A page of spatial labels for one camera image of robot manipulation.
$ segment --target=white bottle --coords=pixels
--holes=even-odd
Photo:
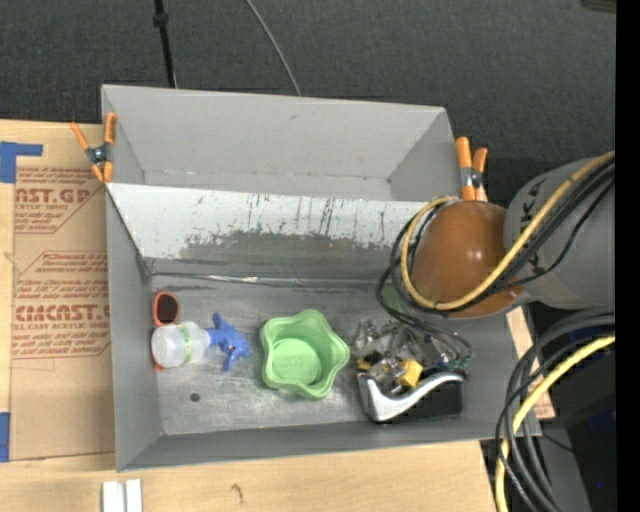
[[[195,322],[158,327],[151,336],[151,352],[163,368],[175,368],[202,359],[209,347],[209,333]]]

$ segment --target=wooden surface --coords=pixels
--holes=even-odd
[[[110,454],[0,464],[0,508],[98,512],[102,482],[140,478],[144,512],[496,510],[476,442],[131,473],[113,465]]]
[[[0,183],[0,412],[9,410],[11,384],[14,190],[13,185]]]
[[[514,355],[513,365],[515,366],[518,360],[533,346],[533,339],[531,338],[531,330],[529,329],[529,322],[524,315],[522,308],[516,308],[507,313],[507,322],[509,323],[509,329],[513,335],[513,344],[516,349]],[[538,359],[533,362],[532,372],[535,372],[540,367]],[[538,379],[531,383],[529,389],[536,387],[544,377],[541,375]],[[552,419],[556,413],[553,409],[553,403],[549,392],[544,392],[538,401],[533,406],[533,410],[538,419]]]

